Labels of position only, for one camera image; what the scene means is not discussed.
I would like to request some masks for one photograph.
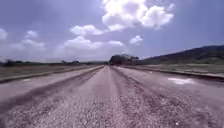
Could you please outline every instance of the road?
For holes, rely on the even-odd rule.
[[[224,128],[221,82],[108,66],[65,76],[0,85],[0,128]]]

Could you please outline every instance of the grass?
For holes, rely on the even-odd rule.
[[[17,67],[0,67],[0,79],[19,75],[29,75],[44,73],[50,71],[61,71],[65,69],[80,68],[83,66],[17,66]]]
[[[166,64],[166,65],[147,65],[151,69],[172,70],[193,72],[200,74],[215,74],[224,76],[224,65],[214,64]]]

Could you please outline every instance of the vegetation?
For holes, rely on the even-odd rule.
[[[178,52],[174,54],[162,55],[147,58],[134,63],[135,65],[148,64],[224,64],[224,45],[205,46]]]
[[[110,59],[111,65],[122,65],[122,64],[129,64],[131,62],[135,62],[139,60],[138,57],[130,56],[127,54],[120,54],[120,55],[114,55]]]

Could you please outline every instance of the sky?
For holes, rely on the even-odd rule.
[[[141,59],[224,44],[223,0],[0,0],[0,60]]]

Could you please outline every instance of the cumulus cloud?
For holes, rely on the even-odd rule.
[[[108,44],[114,45],[114,46],[124,46],[124,44],[121,41],[109,41]]]
[[[130,44],[139,44],[140,42],[142,42],[143,39],[140,36],[136,36],[134,38],[132,38],[129,43]]]
[[[5,58],[10,59],[45,61],[50,54],[50,51],[47,50],[44,42],[38,42],[31,39],[24,39],[18,43],[5,47],[8,51],[5,51],[3,54],[7,55]]]
[[[22,40],[20,43],[13,44],[12,48],[15,48],[17,50],[21,51],[44,51],[45,48],[45,43],[43,42],[37,42],[31,39],[25,39]]]
[[[103,23],[111,31],[134,27],[136,23],[143,27],[159,28],[169,23],[174,15],[170,12],[174,4],[169,7],[146,6],[146,0],[103,0],[106,12],[102,16]]]
[[[0,40],[5,40],[7,36],[8,33],[4,29],[0,28]]]
[[[70,30],[75,35],[86,36],[86,35],[101,35],[106,31],[99,30],[95,28],[93,25],[85,25],[85,26],[75,26]]]
[[[161,26],[168,24],[173,17],[173,14],[166,13],[164,7],[153,6],[146,11],[145,15],[141,18],[141,23],[145,27],[154,27],[158,29]]]
[[[125,46],[120,41],[91,41],[83,36],[78,36],[72,40],[67,40],[60,44],[54,55],[59,58],[74,58],[80,60],[88,60],[91,58],[103,59],[114,53],[121,53],[125,50]]]
[[[38,33],[33,30],[29,30],[25,34],[25,38],[37,38],[37,37],[38,37]]]

